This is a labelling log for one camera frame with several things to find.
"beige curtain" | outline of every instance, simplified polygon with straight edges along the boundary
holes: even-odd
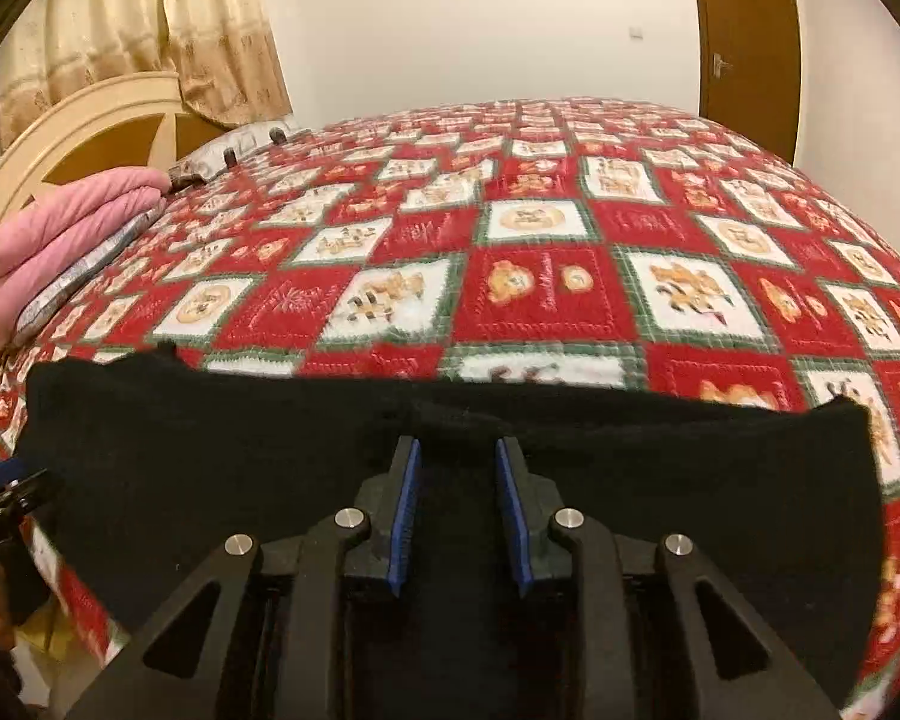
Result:
[[[260,0],[33,0],[0,47],[1,150],[67,95],[160,69],[225,127],[290,112]]]

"wall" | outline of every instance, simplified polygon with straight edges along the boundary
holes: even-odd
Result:
[[[900,252],[900,27],[879,0],[797,0],[794,163]]]
[[[579,94],[698,110],[697,0],[265,1],[306,125]]]

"black fabric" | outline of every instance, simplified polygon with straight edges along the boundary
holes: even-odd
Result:
[[[65,484],[52,538],[130,632],[231,533],[303,533],[386,468],[398,435],[419,437],[400,630],[371,669],[381,717],[508,717],[526,694],[493,497],[501,435],[615,532],[692,536],[834,703],[864,653],[882,511],[868,417],[845,399],[780,415],[612,389],[264,380],[166,350],[36,365],[26,395],[18,455]]]

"metal screw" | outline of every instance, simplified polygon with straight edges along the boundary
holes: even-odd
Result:
[[[340,509],[334,514],[333,522],[341,528],[356,528],[364,521],[364,513],[360,509]]]
[[[583,514],[576,509],[561,509],[554,514],[554,519],[557,520],[557,525],[560,527],[571,530],[583,525]]]
[[[223,549],[226,549],[227,555],[245,555],[253,549],[253,539],[246,533],[236,533],[223,543]]]
[[[682,557],[693,552],[693,541],[682,533],[671,533],[663,543],[674,555]]]

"bed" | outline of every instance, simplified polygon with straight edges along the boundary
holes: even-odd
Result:
[[[98,84],[2,158],[0,218],[42,184],[168,167],[214,134],[183,111],[173,74]],[[189,365],[256,376],[622,386],[775,410],[851,397],[871,413],[887,530],[845,716],[874,716],[900,684],[900,256],[720,124],[653,103],[495,101],[261,148],[173,196],[0,357],[0,455],[26,421],[35,362],[161,341]],[[31,541],[88,646],[111,658],[119,628],[43,533]]]

